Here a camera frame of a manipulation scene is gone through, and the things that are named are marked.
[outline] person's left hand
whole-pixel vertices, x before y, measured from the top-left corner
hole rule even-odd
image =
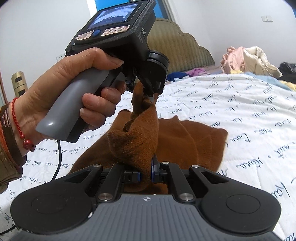
[[[116,69],[122,64],[122,60],[111,57],[98,48],[91,48],[65,57],[56,63],[40,76],[26,93],[15,101],[16,118],[26,139],[37,145],[44,138],[47,138],[38,133],[35,128],[48,113],[69,82],[80,72],[90,67],[100,70]],[[112,116],[115,113],[116,104],[120,102],[121,94],[125,90],[126,84],[122,81],[118,83],[116,88],[104,88],[101,92],[101,97],[90,93],[86,93],[82,97],[85,108],[80,110],[80,116],[89,124],[90,130],[101,127],[105,123],[106,117]],[[10,120],[17,138],[19,133],[13,123],[11,105],[9,110]]]

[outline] blue curtain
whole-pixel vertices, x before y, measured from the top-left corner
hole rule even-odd
[[[162,12],[158,1],[161,1],[161,0],[156,0],[156,6],[154,8],[155,16],[157,18],[166,18],[166,14]],[[106,7],[111,7],[111,6],[115,6],[118,4],[129,2],[129,0],[104,0],[104,1],[103,0],[95,0],[95,2],[96,2],[96,9],[97,9],[97,11],[99,11],[99,10],[106,8]]]

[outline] white bedspread with writing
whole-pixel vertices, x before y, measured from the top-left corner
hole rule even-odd
[[[132,110],[131,98],[131,93],[123,94],[116,114]],[[282,213],[274,231],[287,241],[296,238],[296,92],[244,74],[209,75],[166,85],[156,106],[159,118],[177,115],[180,120],[226,129],[229,134],[218,172],[276,197]],[[109,129],[116,114],[99,130],[84,133],[77,143],[61,142],[62,166],[57,178],[66,175]],[[56,141],[43,141],[27,157],[23,177],[0,195],[0,232],[13,225],[9,210],[13,199],[51,180],[59,159]],[[16,232],[1,236],[0,241]]]

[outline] gold door lock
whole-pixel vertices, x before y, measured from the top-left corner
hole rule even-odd
[[[13,74],[11,81],[15,91],[15,97],[20,97],[28,90],[26,79],[22,71]]]

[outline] brown jacket sleeve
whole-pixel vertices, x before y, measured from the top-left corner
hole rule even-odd
[[[22,157],[9,121],[9,103],[0,110],[0,194],[8,183],[22,176],[22,166],[27,157]]]

